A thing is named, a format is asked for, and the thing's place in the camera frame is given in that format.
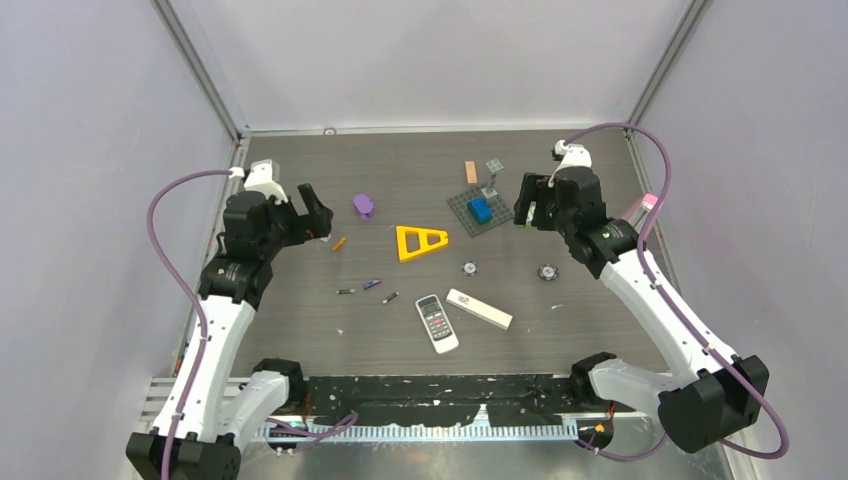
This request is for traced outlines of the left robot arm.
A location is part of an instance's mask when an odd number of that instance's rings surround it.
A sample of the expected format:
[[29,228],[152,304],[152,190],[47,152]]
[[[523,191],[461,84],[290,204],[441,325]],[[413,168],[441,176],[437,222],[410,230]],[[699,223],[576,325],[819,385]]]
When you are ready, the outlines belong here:
[[126,456],[144,479],[234,479],[243,453],[278,409],[298,412],[307,398],[299,363],[265,359],[230,402],[223,400],[239,346],[286,247],[331,233],[333,212],[310,184],[298,187],[306,213],[258,190],[230,196],[215,256],[192,294],[197,319],[169,398]]

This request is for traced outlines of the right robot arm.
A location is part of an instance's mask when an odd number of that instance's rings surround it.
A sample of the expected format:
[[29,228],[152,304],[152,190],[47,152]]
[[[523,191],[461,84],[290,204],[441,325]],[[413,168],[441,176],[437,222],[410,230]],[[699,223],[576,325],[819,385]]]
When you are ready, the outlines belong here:
[[669,374],[627,364],[609,352],[572,366],[571,397],[584,410],[606,401],[650,416],[667,438],[697,453],[753,425],[770,372],[756,355],[740,357],[686,307],[633,226],[608,216],[591,168],[524,174],[514,221],[560,234],[571,256],[613,292],[659,349]]

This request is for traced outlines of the white remote battery cover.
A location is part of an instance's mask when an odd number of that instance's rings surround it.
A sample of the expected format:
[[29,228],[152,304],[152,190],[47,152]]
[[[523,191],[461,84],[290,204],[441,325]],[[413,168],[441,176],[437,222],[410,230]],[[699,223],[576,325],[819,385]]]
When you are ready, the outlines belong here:
[[513,320],[513,316],[482,302],[466,293],[456,289],[450,289],[446,295],[446,301],[450,304],[471,314],[502,330],[507,330]]

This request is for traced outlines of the white remote control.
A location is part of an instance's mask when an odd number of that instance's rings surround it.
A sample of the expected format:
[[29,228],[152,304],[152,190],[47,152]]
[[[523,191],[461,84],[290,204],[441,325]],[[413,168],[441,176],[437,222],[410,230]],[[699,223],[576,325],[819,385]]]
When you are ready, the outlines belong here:
[[448,353],[459,346],[458,337],[437,295],[416,300],[415,308],[437,354]]

